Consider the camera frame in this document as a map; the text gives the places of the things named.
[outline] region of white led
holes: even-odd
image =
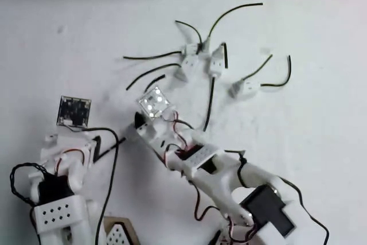
[[[170,102],[166,99],[162,91],[155,87],[151,91],[145,93],[139,100],[138,103],[145,113],[145,116],[154,120],[168,108]]]

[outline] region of square chip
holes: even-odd
[[[144,114],[151,119],[159,117],[170,105],[170,102],[158,87],[144,94],[138,100],[138,103]]]
[[[91,100],[61,96],[57,125],[87,127]]]

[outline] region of white table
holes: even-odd
[[[147,69],[179,61],[121,57],[177,50],[186,40],[174,20],[193,24],[206,37],[222,12],[252,2],[264,6],[230,14],[212,35],[213,48],[228,44],[229,70],[216,83],[209,138],[221,147],[247,149],[250,162],[298,184],[306,207],[328,226],[329,244],[366,243],[367,0],[0,0],[0,243],[37,243],[29,207],[10,193],[9,173],[17,163],[38,160],[60,95],[92,99],[89,126],[121,134],[137,110],[135,99],[162,73],[128,92],[127,84]],[[184,33],[197,39],[190,29]],[[274,60],[256,78],[282,80],[290,54],[289,84],[230,102],[230,83],[269,53]],[[165,70],[169,77],[159,85],[182,118],[202,126],[208,76],[200,70],[171,91],[173,71]],[[101,135],[103,147],[112,144],[108,133]],[[112,158],[98,162],[85,185],[85,193],[100,202]],[[28,192],[25,173],[17,174],[16,184]],[[196,222],[195,201],[194,189],[146,147],[121,147],[107,214],[130,218],[142,244],[206,244],[219,215]],[[201,207],[207,204],[203,196]],[[316,228],[314,235],[323,240],[324,232]]]

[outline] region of black circuit board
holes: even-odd
[[[91,100],[61,96],[57,125],[87,127]]]

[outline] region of white connector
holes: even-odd
[[[250,80],[239,80],[232,84],[229,94],[234,99],[247,100],[254,97],[260,89],[260,84]]]
[[[209,64],[209,74],[212,77],[219,78],[225,68],[224,43],[212,53]]]
[[[198,55],[186,56],[181,64],[181,67],[177,69],[175,77],[182,81],[188,82],[192,76],[194,76],[198,63]]]
[[[193,56],[197,55],[198,49],[199,45],[197,43],[186,44],[182,53],[184,56]]]
[[[209,53],[210,50],[210,37],[208,37],[203,43],[202,43],[202,49],[201,51],[203,53]]]
[[[200,166],[211,159],[215,154],[222,154],[222,152],[223,151],[216,146],[207,143],[192,156],[182,162],[182,168],[185,175],[190,178],[194,177]]]

